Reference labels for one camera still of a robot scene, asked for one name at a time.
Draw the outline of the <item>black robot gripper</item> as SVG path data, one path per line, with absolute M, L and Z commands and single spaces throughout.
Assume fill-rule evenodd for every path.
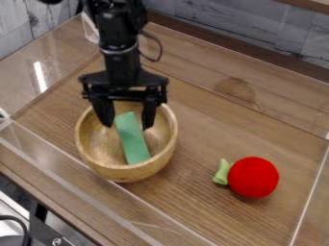
M 105 127 L 114 121 L 113 101 L 143 103 L 143 130 L 152 127 L 156 107 L 167 102 L 168 79 L 147 72 L 137 49 L 120 54 L 102 53 L 105 69 L 80 75 L 81 97 L 90 102 Z

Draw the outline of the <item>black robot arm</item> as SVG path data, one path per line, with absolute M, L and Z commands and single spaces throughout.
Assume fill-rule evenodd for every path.
M 78 77 L 81 98 L 90 103 L 100 123 L 114 121 L 114 101 L 143 104 L 143 129 L 153 124 L 156 108 L 167 102 L 168 79 L 147 72 L 140 63 L 139 35 L 159 39 L 144 31 L 148 23 L 143 0 L 82 0 L 98 32 L 98 50 L 105 69 Z

